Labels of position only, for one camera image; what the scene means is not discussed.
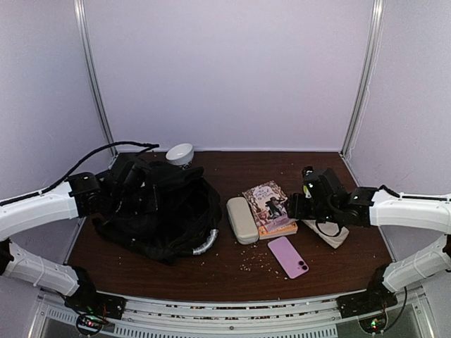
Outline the black student backpack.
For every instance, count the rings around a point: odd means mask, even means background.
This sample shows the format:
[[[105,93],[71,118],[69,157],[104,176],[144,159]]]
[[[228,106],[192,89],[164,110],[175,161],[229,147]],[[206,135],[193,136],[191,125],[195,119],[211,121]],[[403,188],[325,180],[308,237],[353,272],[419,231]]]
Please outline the black student backpack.
[[[159,209],[135,213],[136,192],[123,191],[112,211],[93,218],[96,233],[108,242],[163,263],[207,252],[219,235],[220,194],[203,167],[182,169],[161,161],[145,163],[144,184],[155,184]]]

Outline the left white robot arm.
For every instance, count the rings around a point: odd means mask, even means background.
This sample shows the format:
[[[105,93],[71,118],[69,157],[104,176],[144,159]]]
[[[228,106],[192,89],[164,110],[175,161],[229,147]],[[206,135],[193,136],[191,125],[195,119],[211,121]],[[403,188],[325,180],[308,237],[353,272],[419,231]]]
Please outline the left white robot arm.
[[[87,313],[101,297],[83,268],[61,265],[30,253],[11,236],[41,225],[99,214],[131,218],[155,207],[155,189],[146,186],[150,167],[142,161],[115,163],[97,175],[71,175],[55,187],[1,201],[1,275],[62,294]]]

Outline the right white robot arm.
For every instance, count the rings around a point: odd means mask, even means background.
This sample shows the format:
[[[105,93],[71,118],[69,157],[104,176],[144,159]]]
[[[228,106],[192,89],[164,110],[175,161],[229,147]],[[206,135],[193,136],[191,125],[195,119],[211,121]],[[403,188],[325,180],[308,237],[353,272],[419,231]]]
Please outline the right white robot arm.
[[[303,191],[285,202],[289,218],[333,223],[338,228],[398,226],[434,230],[441,236],[402,261],[376,271],[361,297],[368,311],[377,310],[404,287],[450,269],[450,195],[395,192],[385,185],[357,187],[348,192],[333,169],[302,172]]]

